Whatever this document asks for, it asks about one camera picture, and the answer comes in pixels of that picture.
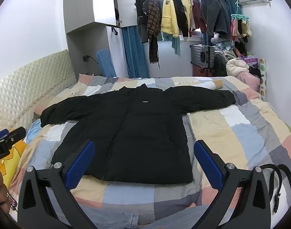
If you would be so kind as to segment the person's left hand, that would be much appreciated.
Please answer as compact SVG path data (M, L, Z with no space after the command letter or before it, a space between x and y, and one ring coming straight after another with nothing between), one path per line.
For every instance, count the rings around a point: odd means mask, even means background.
M3 181L3 176L0 172L0 207L5 213L9 213L11 208L11 201L7 196L8 190Z

